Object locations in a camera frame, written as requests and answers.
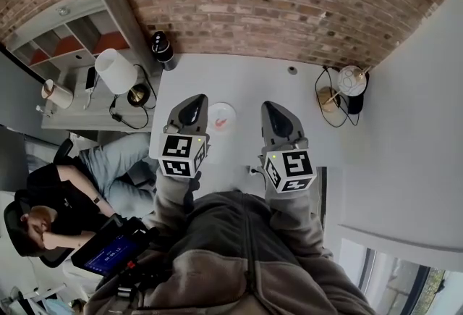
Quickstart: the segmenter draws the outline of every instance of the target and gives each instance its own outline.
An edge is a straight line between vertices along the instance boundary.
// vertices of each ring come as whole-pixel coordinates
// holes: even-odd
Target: gray hoodie
[[[166,252],[147,251],[139,261],[147,272],[168,267],[169,275],[133,299],[117,295],[114,278],[90,299],[86,315],[374,314],[323,248],[308,190],[270,187],[265,200],[213,193],[190,209],[189,180],[158,172],[156,187],[145,223],[176,238]]]

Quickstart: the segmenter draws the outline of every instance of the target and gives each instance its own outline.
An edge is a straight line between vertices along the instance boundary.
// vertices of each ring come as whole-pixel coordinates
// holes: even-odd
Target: small plate
[[[237,113],[227,103],[216,103],[208,108],[208,130],[226,133],[234,127]]]

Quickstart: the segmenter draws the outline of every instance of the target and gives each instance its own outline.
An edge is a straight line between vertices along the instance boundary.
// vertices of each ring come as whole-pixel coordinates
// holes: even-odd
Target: white table
[[[290,66],[297,69],[296,75],[288,73]],[[325,122],[314,90],[315,80],[322,71],[318,65],[277,59],[184,54],[174,70],[162,74],[150,157],[158,158],[159,134],[172,108],[190,96],[204,93],[209,105],[225,102],[237,113],[233,131],[227,134],[208,131],[211,149],[206,162],[259,165],[258,155],[264,146],[260,108],[266,100],[285,106],[299,117],[315,166],[342,166],[346,161],[355,161],[352,149],[359,148],[362,142],[362,127],[346,123],[336,129]],[[320,80],[320,87],[325,84],[327,77]],[[334,122],[339,118],[340,113],[331,116]]]
[[[90,106],[84,110],[87,103],[88,94],[85,92],[85,82],[87,80],[86,68],[76,68],[69,71],[63,71],[59,77],[59,83],[64,84],[74,93],[74,100],[67,109],[61,109],[47,101],[46,112],[53,112],[50,118],[43,116],[42,128],[54,130],[105,130],[105,131],[123,131],[135,132],[121,122],[111,118],[109,106],[113,101],[114,94],[106,87],[102,79],[98,80],[96,89],[92,95]],[[150,82],[157,92],[159,88],[160,75],[153,75]],[[153,94],[146,106],[151,107],[156,103]],[[124,120],[134,127],[142,126],[146,121],[145,112],[141,108],[134,108],[127,102],[127,95],[121,95],[116,102],[116,113],[123,116]],[[149,123],[140,132],[148,132],[153,122],[154,109],[148,110]]]

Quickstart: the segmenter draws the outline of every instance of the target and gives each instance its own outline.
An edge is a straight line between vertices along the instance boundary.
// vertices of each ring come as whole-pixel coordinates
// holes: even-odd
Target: cable
[[[251,173],[252,173],[252,174],[260,173],[260,174],[262,175],[264,187],[265,187],[266,190],[267,190],[267,179],[266,179],[266,176],[265,176],[261,171],[259,171],[257,168],[251,169]]]
[[[148,73],[146,72],[145,68],[143,68],[140,64],[134,64],[134,65],[136,65],[137,67],[140,67],[141,70],[143,71],[143,74],[145,75],[146,82],[150,86],[150,89],[153,92],[154,98],[156,99],[156,103],[151,108],[147,108],[144,105],[140,106],[140,108],[143,109],[143,111],[145,112],[146,123],[142,127],[134,127],[134,126],[130,125],[129,123],[127,123],[126,121],[124,121],[124,119],[122,118],[122,115],[113,112],[113,108],[116,107],[116,101],[117,101],[117,98],[119,97],[119,95],[114,95],[113,101],[112,101],[111,105],[109,106],[109,114],[111,115],[111,118],[114,119],[115,121],[124,123],[126,126],[132,128],[133,130],[141,130],[141,129],[145,128],[148,125],[148,122],[150,121],[150,117],[148,116],[148,110],[154,109],[156,107],[156,104],[158,103],[158,97],[156,95],[156,92],[154,91],[153,86],[151,85],[151,82],[150,82],[149,77],[148,77]]]
[[[113,113],[112,109],[116,107],[116,100],[117,100],[118,97],[119,97],[119,95],[114,95],[113,102],[109,106],[109,114],[111,115],[112,119],[114,119],[117,122],[124,123],[126,126],[132,128],[133,130],[141,130],[141,129],[145,128],[148,125],[148,122],[150,121],[150,117],[148,116],[148,112],[146,111],[146,108],[143,105],[140,108],[143,109],[143,111],[145,112],[146,122],[142,127],[134,127],[134,126],[130,125],[129,123],[125,122],[122,119],[122,115],[117,114],[117,113]]]
[[[320,78],[322,77],[322,75],[324,75],[325,73],[328,74],[328,77],[329,77],[329,80],[330,80],[330,93],[332,91],[334,91],[333,89],[333,81],[331,80],[331,75],[330,75],[330,72],[328,71],[328,69],[331,68],[333,70],[335,70],[333,67],[327,67],[325,65],[323,65],[323,71],[322,73],[320,73],[320,75],[318,76],[317,80],[315,81],[315,92],[317,92],[317,83],[318,81],[320,80]],[[320,103],[320,99],[318,98],[318,95],[317,95],[317,102],[318,102],[318,107],[320,108],[320,112],[321,112],[321,115],[323,115],[323,118],[324,120],[332,127],[334,128],[340,128],[347,120],[349,120],[353,126],[357,126],[359,124],[359,120],[360,120],[360,113],[357,115],[357,121],[354,123],[354,121],[352,121],[352,118],[349,116],[349,113],[346,112],[346,110],[342,107],[341,105],[341,100],[344,102],[344,104],[346,105],[346,107],[348,107],[348,103],[347,103],[347,100],[342,96],[342,95],[338,95],[338,97],[340,98],[339,101],[337,100],[337,98],[335,99],[335,104],[338,108],[340,108],[340,110],[343,111],[343,113],[346,115],[346,117],[344,118],[344,121],[342,121],[342,123],[340,125],[333,125],[333,123],[331,123],[330,121],[328,121],[325,117],[325,114],[323,113],[323,109],[321,107],[321,103]]]
[[[143,71],[143,74],[145,75],[145,78],[146,78],[146,82],[148,83],[148,85],[150,86],[150,89],[151,91],[153,92],[153,95],[154,95],[154,98],[156,99],[156,104],[158,103],[158,97],[156,96],[156,92],[154,91],[154,88],[153,86],[151,85],[151,82],[150,82],[150,79],[148,78],[148,73],[146,72],[145,68],[142,67],[140,64],[134,64],[136,65],[137,67],[140,67],[141,70]],[[151,109],[154,109],[156,108],[156,104],[154,104],[154,106],[152,106],[151,108],[146,108],[147,110],[151,110]]]
[[[96,89],[96,84],[98,83],[99,79],[98,73],[95,73],[95,79],[93,80],[93,87],[88,91],[87,103],[84,105],[84,110],[87,110],[90,107],[90,103],[92,102],[92,95],[93,91]]]

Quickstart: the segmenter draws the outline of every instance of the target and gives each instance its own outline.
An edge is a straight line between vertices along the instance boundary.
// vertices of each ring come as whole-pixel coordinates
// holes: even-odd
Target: small box
[[[161,133],[158,159],[163,175],[194,178],[207,149],[205,136]]]
[[[306,190],[317,177],[317,169],[310,164],[308,149],[269,151],[264,170],[277,193]]]

